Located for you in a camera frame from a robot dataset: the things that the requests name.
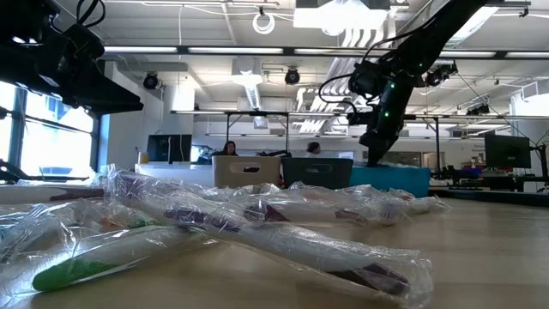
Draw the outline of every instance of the ceiling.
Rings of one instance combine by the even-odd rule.
[[[408,0],[410,8],[396,15],[397,28],[404,26],[428,1]],[[75,0],[56,0],[63,7],[56,20],[60,28],[75,22]],[[280,8],[268,12],[292,14],[294,0],[277,0]],[[549,1],[531,0],[531,15],[549,15]],[[257,33],[252,27],[254,15],[223,15],[204,13],[184,7],[151,7],[139,3],[106,2],[106,19],[91,29],[106,45],[277,45],[277,46],[338,46],[343,35],[330,37],[319,29],[294,28],[291,21],[276,18],[274,31],[267,35]],[[222,13],[221,8],[204,8]],[[254,8],[228,7],[230,14],[255,12]],[[502,13],[519,13],[521,9],[500,9]],[[181,15],[181,38],[178,31],[178,16]],[[99,12],[92,15],[99,18]],[[549,45],[549,19],[527,16],[492,17],[477,32],[458,47],[480,50],[529,49],[546,50]],[[196,101],[202,109],[212,102],[236,102],[245,96],[244,88],[231,83],[232,60],[234,57],[206,56],[126,56],[120,58],[120,68],[133,63],[186,63],[202,84]],[[261,96],[295,98],[298,87],[287,86],[284,76],[288,66],[297,66],[301,83],[322,83],[326,79],[333,58],[284,58],[264,57],[262,70],[268,71],[268,78],[258,86]],[[491,104],[500,112],[509,109],[509,94],[518,87],[502,84],[524,85],[535,78],[549,76],[549,61],[457,61],[461,76],[454,76],[438,89],[417,89],[408,104],[409,112],[455,112],[456,107],[477,97],[489,94]],[[143,76],[144,72],[135,72]],[[175,85],[177,73],[161,75],[167,84]]]

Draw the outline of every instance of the desk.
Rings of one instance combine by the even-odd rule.
[[[549,210],[446,201],[454,207],[449,213],[418,215],[394,227],[318,231],[422,250],[433,264],[432,308],[548,308]],[[395,308],[341,293],[321,280],[237,246],[218,245],[34,295],[15,308]]]

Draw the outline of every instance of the window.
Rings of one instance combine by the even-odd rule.
[[[0,82],[0,106],[13,111],[15,102],[15,87],[5,82]],[[0,119],[0,159],[7,161],[9,155],[9,143],[11,141],[11,117]]]
[[[94,120],[82,108],[27,94],[21,170],[38,176],[86,177],[90,174]]]

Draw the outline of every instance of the security camera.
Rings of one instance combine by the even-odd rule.
[[[148,72],[147,77],[143,80],[143,87],[145,89],[153,90],[160,85],[157,72]]]
[[[299,82],[299,73],[298,68],[291,67],[286,73],[286,78],[284,78],[286,85],[295,85]]]

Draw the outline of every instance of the table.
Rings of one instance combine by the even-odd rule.
[[[549,307],[549,209],[447,199],[443,215],[373,230],[317,228],[369,245],[418,248],[433,264],[432,308]],[[344,294],[324,276],[233,245],[192,251],[15,308],[395,308]]]

